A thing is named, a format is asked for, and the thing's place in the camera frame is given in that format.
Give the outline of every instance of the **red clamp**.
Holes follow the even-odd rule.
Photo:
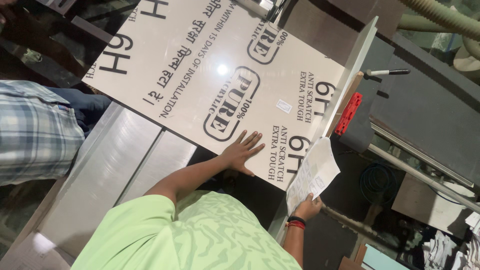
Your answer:
[[[338,125],[336,126],[335,133],[338,135],[342,135],[347,130],[348,124],[352,120],[357,108],[361,103],[361,97],[363,95],[360,93],[354,93],[350,100],[348,101],[347,106],[343,110],[342,116],[338,121]]]

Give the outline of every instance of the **black wristband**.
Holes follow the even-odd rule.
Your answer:
[[[307,226],[307,223],[302,218],[299,218],[299,217],[296,217],[296,216],[289,217],[287,222],[290,222],[290,221],[300,221],[300,222],[303,223],[303,225]]]

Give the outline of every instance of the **pure logo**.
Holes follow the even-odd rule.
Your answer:
[[[240,121],[246,116],[259,85],[260,77],[255,71],[244,66],[236,68],[208,109],[209,114],[204,122],[205,133],[219,142],[232,138]]]
[[[262,65],[270,64],[288,36],[285,31],[282,31],[280,35],[279,32],[280,28],[271,22],[261,20],[247,47],[250,58]]]

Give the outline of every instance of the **red thread bracelet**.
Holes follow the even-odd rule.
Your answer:
[[[305,230],[305,224],[303,224],[303,222],[301,221],[290,221],[285,224],[285,227],[290,227],[290,226],[299,227],[302,230]]]

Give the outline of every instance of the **hand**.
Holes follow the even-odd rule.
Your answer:
[[[257,132],[255,131],[242,142],[242,139],[246,134],[247,131],[244,130],[233,144],[223,150],[223,153],[218,156],[218,158],[222,162],[225,162],[226,167],[229,169],[237,170],[246,175],[255,176],[252,171],[245,168],[245,162],[251,156],[260,152],[260,150],[265,147],[265,144],[261,144],[251,149],[262,138],[262,134],[260,133],[257,135]]]
[[[313,193],[308,194],[307,198],[297,206],[297,209],[295,209],[293,215],[303,219],[304,221],[307,221],[318,214],[324,203],[320,199],[320,196],[318,196],[315,200],[312,199]]]

